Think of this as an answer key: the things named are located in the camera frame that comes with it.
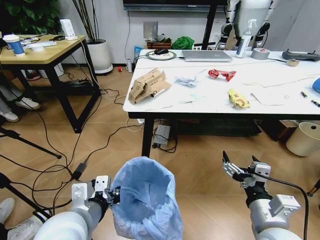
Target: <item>desk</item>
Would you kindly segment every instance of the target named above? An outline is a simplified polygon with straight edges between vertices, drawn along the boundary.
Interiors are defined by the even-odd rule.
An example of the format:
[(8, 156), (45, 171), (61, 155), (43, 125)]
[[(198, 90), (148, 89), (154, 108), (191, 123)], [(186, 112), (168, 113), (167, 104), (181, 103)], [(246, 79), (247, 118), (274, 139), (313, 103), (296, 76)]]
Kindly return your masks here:
[[(40, 42), (45, 42), (49, 41), (49, 39), (52, 39), (53, 37), (55, 36), (44, 35), (39, 38)], [(90, 72), (91, 79), (97, 80), (88, 50), (86, 38), (84, 35), (79, 35), (78, 37), (83, 43), (88, 64), (92, 69), (92, 73)], [(57, 41), (57, 45), (45, 47), (44, 51), (41, 52), (34, 52), (31, 49), (26, 49), (25, 55), (23, 56), (15, 56), (12, 50), (8, 50), (4, 47), (0, 54), (1, 67), (3, 69), (11, 70), (14, 75), (19, 78), (21, 84), (25, 88), (26, 95), (30, 96), (34, 100), (37, 100), (38, 98), (35, 95), (34, 91), (54, 91), (56, 93), (60, 104), (75, 133), (81, 132), (86, 118), (88, 117), (95, 102), (99, 98), (99, 86), (95, 81), (93, 81), (93, 86), (88, 86), (81, 89), (67, 90), (65, 89), (65, 87), (62, 87), (54, 67), (57, 64), (61, 63), (61, 61), (71, 55), (78, 48), (81, 48), (81, 42), (78, 39), (73, 41)], [(44, 70), (51, 86), (30, 86), (29, 82), (21, 72), (21, 70), (27, 69)], [(92, 95), (89, 102), (80, 114), (79, 118), (76, 117), (75, 112), (71, 107), (71, 104), (68, 100), (68, 95)]]
[[(145, 55), (150, 50), (142, 50)], [(180, 50), (172, 50), (182, 57)], [(134, 80), (159, 68), (164, 71), (167, 82), (172, 86), (155, 98), (131, 104), (128, 95), (123, 110), (131, 119), (144, 119), (142, 156), (149, 156), (153, 135), (154, 119), (278, 119), (278, 120), (320, 120), (320, 108), (311, 100), (320, 103), (320, 94), (312, 90), (312, 83), (320, 77), (320, 62), (300, 62), (297, 67), (287, 66), (274, 60), (256, 60), (247, 52), (245, 58), (236, 58), (235, 51), (226, 51), (232, 62), (186, 62), (183, 59), (154, 61), (146, 58), (138, 60), (128, 95)], [(282, 59), (282, 52), (272, 52), (270, 58)], [(208, 70), (236, 71), (229, 82), (222, 78), (211, 79)], [(180, 75), (198, 75), (201, 80), (195, 87), (183, 86), (175, 82)], [(234, 88), (244, 94), (250, 102), (250, 108), (236, 109), (231, 106), (228, 90)], [(288, 99), (285, 105), (262, 105), (251, 93), (269, 91), (283, 93)], [(301, 91), (308, 98), (301, 96)]]

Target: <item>trash can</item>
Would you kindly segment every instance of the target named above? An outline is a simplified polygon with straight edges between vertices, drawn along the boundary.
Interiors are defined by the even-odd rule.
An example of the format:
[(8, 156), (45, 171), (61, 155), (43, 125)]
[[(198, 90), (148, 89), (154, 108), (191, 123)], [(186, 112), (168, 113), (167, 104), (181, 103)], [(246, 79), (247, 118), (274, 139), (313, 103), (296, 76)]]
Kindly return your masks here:
[(174, 175), (155, 160), (137, 157), (116, 174), (120, 204), (111, 207), (116, 233), (137, 240), (182, 240)]
[(285, 145), (295, 155), (309, 156), (320, 150), (320, 126), (312, 122), (301, 122)]

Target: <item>red snack wrapper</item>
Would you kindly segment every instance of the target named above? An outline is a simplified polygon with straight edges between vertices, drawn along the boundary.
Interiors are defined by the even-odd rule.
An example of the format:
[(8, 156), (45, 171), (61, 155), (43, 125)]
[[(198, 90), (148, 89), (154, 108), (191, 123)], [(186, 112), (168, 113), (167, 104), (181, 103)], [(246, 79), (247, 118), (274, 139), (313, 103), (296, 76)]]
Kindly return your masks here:
[(216, 79), (219, 75), (222, 75), (225, 77), (225, 80), (229, 82), (236, 75), (236, 71), (219, 71), (213, 69), (209, 70), (208, 74), (213, 79)]

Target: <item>laptop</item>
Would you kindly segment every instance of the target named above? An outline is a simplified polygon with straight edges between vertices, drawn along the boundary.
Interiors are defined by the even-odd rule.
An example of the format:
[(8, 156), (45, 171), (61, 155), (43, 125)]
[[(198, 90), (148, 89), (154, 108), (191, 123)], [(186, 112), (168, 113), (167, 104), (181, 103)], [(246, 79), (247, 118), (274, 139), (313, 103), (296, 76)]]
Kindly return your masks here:
[(183, 50), (186, 62), (231, 62), (232, 58), (224, 51), (212, 50)]

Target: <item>spray bottle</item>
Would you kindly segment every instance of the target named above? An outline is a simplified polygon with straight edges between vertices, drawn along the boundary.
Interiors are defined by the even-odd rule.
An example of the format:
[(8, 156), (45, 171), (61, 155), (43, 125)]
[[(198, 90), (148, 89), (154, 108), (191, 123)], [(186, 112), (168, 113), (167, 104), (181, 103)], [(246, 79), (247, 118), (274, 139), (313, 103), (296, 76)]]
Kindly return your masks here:
[(243, 58), (244, 54), (247, 50), (247, 47), (249, 46), (251, 37), (252, 37), (252, 29), (253, 25), (256, 28), (257, 27), (257, 19), (253, 18), (248, 21), (248, 28), (246, 31), (242, 34), (238, 50), (236, 51), (236, 57), (237, 58)]

